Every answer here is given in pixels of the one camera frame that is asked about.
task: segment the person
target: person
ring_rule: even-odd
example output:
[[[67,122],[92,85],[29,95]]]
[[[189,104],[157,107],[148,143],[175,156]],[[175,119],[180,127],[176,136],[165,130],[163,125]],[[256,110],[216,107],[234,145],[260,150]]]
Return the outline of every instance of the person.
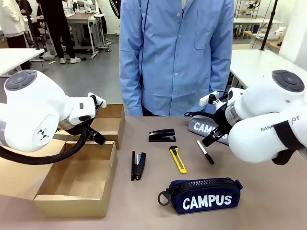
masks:
[[[119,79],[128,114],[183,116],[224,91],[233,20],[234,0],[122,0]]]
[[[80,62],[73,50],[71,42],[71,34],[69,31],[68,23],[63,9],[62,0],[36,0],[39,7],[42,9],[45,23],[49,28],[50,36],[53,41],[54,48],[60,58],[60,63],[65,64],[66,58],[61,44],[61,37],[63,39],[66,50],[71,57],[70,63],[75,64]]]
[[[0,26],[9,48],[27,48],[24,32],[29,28],[15,0],[0,0]],[[30,61],[26,61],[20,67],[30,69]]]
[[[16,0],[16,2],[18,3],[19,5],[19,9],[20,9],[20,12],[22,15],[25,15],[25,8],[24,8],[24,3],[23,3],[24,0]],[[28,11],[29,11],[29,14],[32,14],[33,10],[32,10],[32,7],[30,5],[30,3],[28,2],[28,0],[25,0],[26,4],[27,4],[27,8],[28,8]]]

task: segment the white sneaker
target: white sneaker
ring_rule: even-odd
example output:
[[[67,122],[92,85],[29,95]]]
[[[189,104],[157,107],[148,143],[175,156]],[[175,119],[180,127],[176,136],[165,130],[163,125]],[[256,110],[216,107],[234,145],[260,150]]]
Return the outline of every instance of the white sneaker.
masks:
[[[65,64],[65,63],[66,63],[66,58],[61,58],[61,59],[60,59],[60,63],[61,63],[61,64]]]
[[[78,57],[71,58],[71,64],[76,64],[76,63],[78,63],[78,62],[80,62],[80,61],[81,61],[81,59],[78,58]]]

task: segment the button-up shirt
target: button-up shirt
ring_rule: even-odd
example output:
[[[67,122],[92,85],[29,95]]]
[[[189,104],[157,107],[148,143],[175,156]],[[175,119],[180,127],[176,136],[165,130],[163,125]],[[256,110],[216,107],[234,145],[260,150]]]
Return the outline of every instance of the button-up shirt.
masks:
[[[142,116],[141,103],[163,116],[202,110],[200,98],[227,85],[234,1],[189,0],[182,10],[181,0],[149,0],[144,30],[146,5],[121,2],[119,77],[129,115]]]

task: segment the marker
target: marker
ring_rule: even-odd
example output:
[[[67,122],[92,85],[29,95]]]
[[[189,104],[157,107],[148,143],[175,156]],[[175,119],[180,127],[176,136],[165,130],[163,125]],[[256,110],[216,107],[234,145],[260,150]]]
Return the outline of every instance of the marker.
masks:
[[[205,154],[205,157],[207,158],[207,160],[209,161],[210,164],[214,164],[213,159],[211,158],[211,156],[207,153],[207,151],[205,150],[204,146],[202,145],[202,143],[198,140],[196,141],[198,146],[200,147],[200,149],[202,150],[203,154]]]

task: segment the black zipper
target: black zipper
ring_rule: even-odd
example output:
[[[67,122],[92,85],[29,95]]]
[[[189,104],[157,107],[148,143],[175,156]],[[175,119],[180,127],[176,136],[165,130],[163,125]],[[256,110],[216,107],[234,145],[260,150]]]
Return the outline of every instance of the black zipper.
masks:
[[[183,192],[195,189],[219,187],[219,186],[237,187],[237,184],[230,178],[200,179],[200,180],[182,182],[175,186],[169,187],[167,191],[161,192],[158,196],[158,202],[160,205],[165,206],[169,204],[171,199],[174,199],[175,196]],[[168,200],[167,203],[163,204],[160,202],[161,195],[163,195]]]

